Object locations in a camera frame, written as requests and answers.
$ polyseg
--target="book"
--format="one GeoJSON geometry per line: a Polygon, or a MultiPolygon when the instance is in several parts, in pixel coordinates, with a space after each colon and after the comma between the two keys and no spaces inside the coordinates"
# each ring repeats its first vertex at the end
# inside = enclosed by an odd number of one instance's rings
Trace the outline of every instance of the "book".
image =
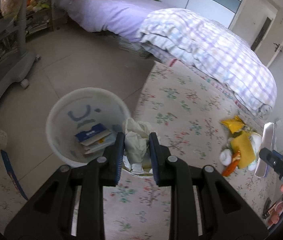
{"type": "Polygon", "coordinates": [[[98,123],[89,131],[82,131],[75,136],[82,145],[88,146],[109,134],[111,134],[111,132],[103,124],[98,123]]]}
{"type": "Polygon", "coordinates": [[[97,142],[94,142],[93,144],[91,144],[89,146],[84,146],[84,149],[86,150],[84,155],[90,154],[90,153],[93,153],[93,152],[97,152],[99,150],[103,150],[107,146],[114,144],[115,141],[116,141],[116,136],[113,133],[111,133],[111,134],[105,136],[104,138],[101,138],[97,142]]]}

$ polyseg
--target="screw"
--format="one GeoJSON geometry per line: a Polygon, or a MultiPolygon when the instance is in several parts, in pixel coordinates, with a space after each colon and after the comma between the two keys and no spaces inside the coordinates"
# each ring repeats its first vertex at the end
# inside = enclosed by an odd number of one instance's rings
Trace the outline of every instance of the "screw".
{"type": "Polygon", "coordinates": [[[107,161],[107,158],[105,156],[100,156],[97,158],[98,163],[104,163],[107,161]]]}
{"type": "Polygon", "coordinates": [[[67,171],[70,170],[70,167],[68,165],[62,165],[62,166],[60,166],[59,170],[61,172],[67,172],[67,171]]]}
{"type": "Polygon", "coordinates": [[[170,156],[168,156],[167,160],[171,163],[175,163],[175,162],[178,161],[178,158],[174,155],[170,155],[170,156]]]}
{"type": "Polygon", "coordinates": [[[210,165],[207,165],[207,166],[205,166],[205,171],[211,173],[211,172],[214,171],[214,167],[210,166],[210,165]]]}

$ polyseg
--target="plastic bin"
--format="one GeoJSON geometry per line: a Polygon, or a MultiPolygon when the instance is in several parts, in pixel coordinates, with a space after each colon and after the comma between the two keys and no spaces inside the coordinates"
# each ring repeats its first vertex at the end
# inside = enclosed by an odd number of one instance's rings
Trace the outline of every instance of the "plastic bin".
{"type": "Polygon", "coordinates": [[[75,134],[97,123],[117,133],[129,117],[126,104],[112,92],[100,88],[78,89],[63,96],[51,109],[46,122],[47,141],[62,161],[80,167],[102,156],[103,150],[83,156],[85,150],[75,134]]]}

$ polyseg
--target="caster wheel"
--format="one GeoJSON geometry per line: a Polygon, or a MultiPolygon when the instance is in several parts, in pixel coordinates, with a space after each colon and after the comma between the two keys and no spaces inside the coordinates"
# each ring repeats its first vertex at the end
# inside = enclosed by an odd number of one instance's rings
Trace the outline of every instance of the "caster wheel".
{"type": "Polygon", "coordinates": [[[39,54],[36,55],[35,57],[35,62],[38,62],[40,60],[41,56],[39,54]]]}
{"type": "Polygon", "coordinates": [[[23,89],[26,89],[28,86],[29,86],[29,82],[27,79],[23,79],[21,82],[20,82],[20,85],[22,86],[23,89]]]}

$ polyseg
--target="plaid blanket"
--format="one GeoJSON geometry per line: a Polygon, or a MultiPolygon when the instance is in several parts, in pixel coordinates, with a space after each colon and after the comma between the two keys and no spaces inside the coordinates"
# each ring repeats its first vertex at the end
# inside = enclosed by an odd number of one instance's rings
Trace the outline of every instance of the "plaid blanket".
{"type": "Polygon", "coordinates": [[[137,38],[159,58],[171,55],[225,84],[253,115],[272,111],[277,88],[271,72],[245,41],[221,24],[187,9],[162,9],[147,16],[137,38]]]}

